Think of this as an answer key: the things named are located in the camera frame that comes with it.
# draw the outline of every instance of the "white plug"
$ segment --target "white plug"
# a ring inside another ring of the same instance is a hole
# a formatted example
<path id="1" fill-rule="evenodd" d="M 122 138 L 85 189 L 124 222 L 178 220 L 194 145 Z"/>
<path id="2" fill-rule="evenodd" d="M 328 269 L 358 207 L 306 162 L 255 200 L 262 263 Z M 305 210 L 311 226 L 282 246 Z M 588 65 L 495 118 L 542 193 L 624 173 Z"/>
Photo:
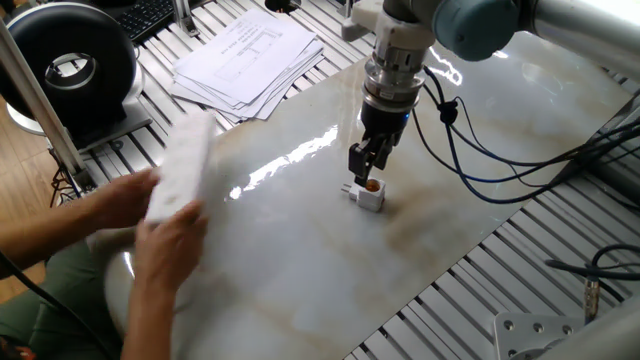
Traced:
<path id="1" fill-rule="evenodd" d="M 354 182 L 351 185 L 344 184 L 342 191 L 348 192 L 349 198 L 355 200 L 361 208 L 377 212 L 384 202 L 385 187 L 384 181 L 370 178 L 365 187 Z"/>

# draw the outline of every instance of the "person's hand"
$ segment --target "person's hand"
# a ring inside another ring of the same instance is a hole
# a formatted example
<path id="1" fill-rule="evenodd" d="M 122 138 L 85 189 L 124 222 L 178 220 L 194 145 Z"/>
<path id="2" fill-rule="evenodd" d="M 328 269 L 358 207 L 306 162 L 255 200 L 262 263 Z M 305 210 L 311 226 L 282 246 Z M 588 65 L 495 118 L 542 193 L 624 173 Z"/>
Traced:
<path id="1" fill-rule="evenodd" d="M 149 207 L 151 191 L 158 183 L 152 169 L 126 175 L 87 196 L 89 211 L 95 214 L 98 229 L 135 226 Z"/>
<path id="2" fill-rule="evenodd" d="M 200 261 L 208 219 L 193 201 L 165 223 L 140 222 L 136 233 L 136 287 L 175 296 Z"/>

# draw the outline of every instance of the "paper stack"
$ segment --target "paper stack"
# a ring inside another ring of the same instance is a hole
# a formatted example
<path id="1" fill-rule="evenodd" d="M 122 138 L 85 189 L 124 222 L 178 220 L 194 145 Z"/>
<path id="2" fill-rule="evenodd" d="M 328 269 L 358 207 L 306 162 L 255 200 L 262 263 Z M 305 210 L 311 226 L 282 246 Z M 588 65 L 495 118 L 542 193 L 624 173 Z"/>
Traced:
<path id="1" fill-rule="evenodd" d="M 295 23 L 252 9 L 175 63 L 171 93 L 227 119 L 266 120 L 293 82 L 322 60 L 322 43 Z"/>

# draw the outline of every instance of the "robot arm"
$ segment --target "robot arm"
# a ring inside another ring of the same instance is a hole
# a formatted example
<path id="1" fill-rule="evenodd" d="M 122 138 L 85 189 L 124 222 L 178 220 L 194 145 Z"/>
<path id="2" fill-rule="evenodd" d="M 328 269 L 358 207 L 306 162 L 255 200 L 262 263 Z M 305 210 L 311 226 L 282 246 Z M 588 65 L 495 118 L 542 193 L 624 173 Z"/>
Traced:
<path id="1" fill-rule="evenodd" d="M 422 60 L 437 39 L 468 61 L 489 58 L 516 31 L 529 31 L 627 76 L 640 79 L 640 3 L 636 0 L 362 0 L 343 25 L 354 40 L 374 31 L 365 65 L 362 142 L 349 170 L 364 186 L 384 169 L 424 83 Z"/>

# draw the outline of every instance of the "white power strip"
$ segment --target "white power strip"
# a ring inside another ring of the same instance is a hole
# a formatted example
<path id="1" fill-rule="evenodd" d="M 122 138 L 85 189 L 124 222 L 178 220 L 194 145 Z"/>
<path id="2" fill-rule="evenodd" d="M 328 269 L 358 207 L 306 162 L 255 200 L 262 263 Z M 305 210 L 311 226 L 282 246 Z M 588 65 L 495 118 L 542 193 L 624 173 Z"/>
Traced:
<path id="1" fill-rule="evenodd" d="M 215 116 L 205 113 L 185 118 L 172 128 L 146 221 L 164 222 L 202 195 L 215 124 Z"/>

